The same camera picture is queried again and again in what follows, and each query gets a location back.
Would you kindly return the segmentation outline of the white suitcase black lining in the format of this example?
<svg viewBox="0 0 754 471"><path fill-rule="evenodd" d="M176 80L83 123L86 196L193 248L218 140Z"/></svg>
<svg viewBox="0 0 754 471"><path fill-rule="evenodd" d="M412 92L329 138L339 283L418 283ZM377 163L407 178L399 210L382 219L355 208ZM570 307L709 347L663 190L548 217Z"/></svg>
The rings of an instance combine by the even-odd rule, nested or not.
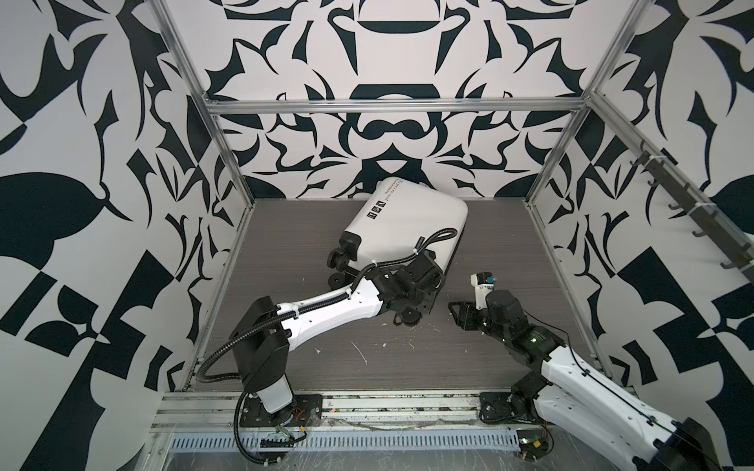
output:
<svg viewBox="0 0 754 471"><path fill-rule="evenodd" d="M468 213L459 198L397 177L384 180L328 255L327 266L334 271L329 288L353 284L368 266L405 265L428 250L446 280Z"/></svg>

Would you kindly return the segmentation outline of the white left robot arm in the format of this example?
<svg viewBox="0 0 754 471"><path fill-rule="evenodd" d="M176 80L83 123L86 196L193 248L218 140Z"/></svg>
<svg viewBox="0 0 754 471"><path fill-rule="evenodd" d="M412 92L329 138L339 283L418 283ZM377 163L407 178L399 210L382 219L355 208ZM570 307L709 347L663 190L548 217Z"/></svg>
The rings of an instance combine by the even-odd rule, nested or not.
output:
<svg viewBox="0 0 754 471"><path fill-rule="evenodd" d="M355 321L385 312L412 325L420 308L438 292L445 274L424 252L410 263L373 267L357 275L353 284L304 301L275 304L259 298L229 337L243 392L256 396L264 410L277 414L294 403L287 378L289 353L313 338Z"/></svg>

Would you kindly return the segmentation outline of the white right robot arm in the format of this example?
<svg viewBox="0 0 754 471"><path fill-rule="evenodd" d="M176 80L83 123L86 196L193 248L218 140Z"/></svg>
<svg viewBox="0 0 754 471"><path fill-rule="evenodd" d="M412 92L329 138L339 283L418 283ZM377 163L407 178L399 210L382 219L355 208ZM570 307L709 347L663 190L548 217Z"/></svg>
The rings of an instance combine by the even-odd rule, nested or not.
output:
<svg viewBox="0 0 754 471"><path fill-rule="evenodd" d="M502 402L482 404L481 421L555 425L620 470L719 470L710 433L613 383L580 357L569 335L533 316L508 290L483 303L448 305L457 326L499 341L528 373Z"/></svg>

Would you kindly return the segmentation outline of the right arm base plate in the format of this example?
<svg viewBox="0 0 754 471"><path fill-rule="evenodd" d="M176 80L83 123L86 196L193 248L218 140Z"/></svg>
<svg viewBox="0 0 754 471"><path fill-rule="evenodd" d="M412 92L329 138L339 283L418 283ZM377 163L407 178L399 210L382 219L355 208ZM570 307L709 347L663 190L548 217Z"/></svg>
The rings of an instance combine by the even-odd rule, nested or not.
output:
<svg viewBox="0 0 754 471"><path fill-rule="evenodd" d="M479 395L479 420L487 425L502 424L548 424L537 411L537 394L524 392L483 392Z"/></svg>

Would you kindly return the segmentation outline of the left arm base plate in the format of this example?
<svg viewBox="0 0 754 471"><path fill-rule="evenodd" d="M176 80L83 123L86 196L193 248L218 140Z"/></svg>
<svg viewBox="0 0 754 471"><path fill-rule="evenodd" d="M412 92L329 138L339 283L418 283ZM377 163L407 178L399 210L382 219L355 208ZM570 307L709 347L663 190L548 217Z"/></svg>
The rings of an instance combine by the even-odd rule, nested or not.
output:
<svg viewBox="0 0 754 471"><path fill-rule="evenodd" d="M242 428L305 426L321 418L322 406L322 394L295 394L291 404L271 413L259 398L249 396L243 403L239 424Z"/></svg>

